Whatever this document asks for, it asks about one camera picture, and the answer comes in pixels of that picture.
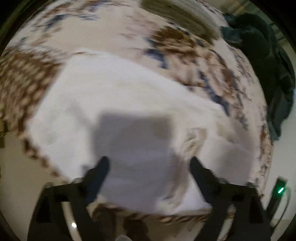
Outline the white pants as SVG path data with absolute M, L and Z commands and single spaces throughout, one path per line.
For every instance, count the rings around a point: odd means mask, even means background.
M 106 52 L 73 54 L 27 130 L 70 180 L 108 157 L 111 170 L 98 198 L 146 214 L 210 208 L 190 176 L 192 157 L 239 185 L 249 180 L 253 161 L 220 105 Z

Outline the black device with green light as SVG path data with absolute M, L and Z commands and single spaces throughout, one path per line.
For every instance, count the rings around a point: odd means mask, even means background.
M 278 206 L 282 199 L 282 195 L 285 192 L 286 184 L 287 180 L 283 177 L 278 176 L 276 183 L 273 187 L 269 203 L 266 208 L 266 215 L 269 220 L 271 220 L 274 217 L 278 209 Z

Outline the dark green blanket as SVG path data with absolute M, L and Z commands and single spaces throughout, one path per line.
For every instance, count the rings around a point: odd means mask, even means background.
M 281 124 L 292 110 L 295 71 L 272 27 L 257 15 L 224 15 L 227 26 L 221 28 L 223 39 L 248 58 L 264 93 L 267 123 L 272 141 L 279 140 Z

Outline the floral bed sheet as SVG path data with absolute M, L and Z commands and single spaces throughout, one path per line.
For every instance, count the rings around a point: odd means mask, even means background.
M 140 1 L 47 1 L 21 22 L 1 55 L 1 121 L 41 159 L 25 124 L 71 47 L 113 51 L 218 104 L 253 152 L 249 180 L 263 196 L 273 145 L 266 102 L 247 57 L 142 8 Z

